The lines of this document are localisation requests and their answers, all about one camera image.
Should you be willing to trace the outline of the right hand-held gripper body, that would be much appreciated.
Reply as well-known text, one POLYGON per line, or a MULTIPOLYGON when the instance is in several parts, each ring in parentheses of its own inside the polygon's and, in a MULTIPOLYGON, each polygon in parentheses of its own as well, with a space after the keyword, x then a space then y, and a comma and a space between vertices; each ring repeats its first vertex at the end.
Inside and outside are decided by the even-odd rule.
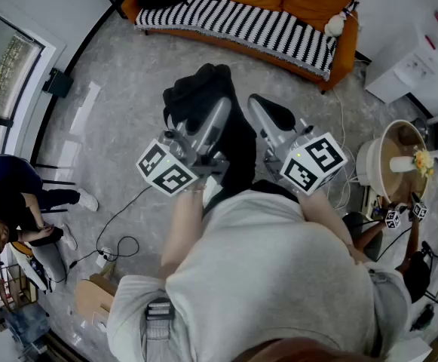
POLYGON ((249 96, 247 108, 267 145, 263 161, 274 181, 283 179, 312 195, 347 164, 331 133, 296 118, 288 108, 259 94, 249 96))

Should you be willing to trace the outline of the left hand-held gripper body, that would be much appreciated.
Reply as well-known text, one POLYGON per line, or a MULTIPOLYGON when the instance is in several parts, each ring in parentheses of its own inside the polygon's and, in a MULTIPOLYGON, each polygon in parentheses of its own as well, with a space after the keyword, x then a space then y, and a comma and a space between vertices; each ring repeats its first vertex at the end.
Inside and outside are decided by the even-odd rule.
POLYGON ((220 181, 229 162, 216 148, 229 115, 231 101, 219 99, 196 130, 184 120, 153 139, 136 166, 143 179, 167 196, 174 196, 199 180, 212 176, 220 181))

